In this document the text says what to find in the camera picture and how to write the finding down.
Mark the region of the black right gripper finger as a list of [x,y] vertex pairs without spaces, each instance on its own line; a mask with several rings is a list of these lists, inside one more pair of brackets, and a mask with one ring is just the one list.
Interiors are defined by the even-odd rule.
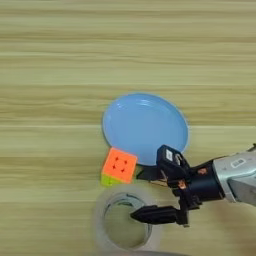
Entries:
[[167,180],[166,175],[157,166],[143,166],[142,170],[137,174],[136,178],[149,182]]
[[132,212],[130,216],[136,221],[151,225],[181,223],[179,210],[173,206],[143,206]]

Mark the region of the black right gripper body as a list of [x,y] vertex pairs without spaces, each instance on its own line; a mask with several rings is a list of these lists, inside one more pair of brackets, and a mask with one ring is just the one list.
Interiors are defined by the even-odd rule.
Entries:
[[195,167],[182,166],[172,170],[167,184],[179,198],[179,209],[172,208],[168,221],[189,225],[189,212],[200,208],[203,202],[222,200],[225,195],[210,160]]

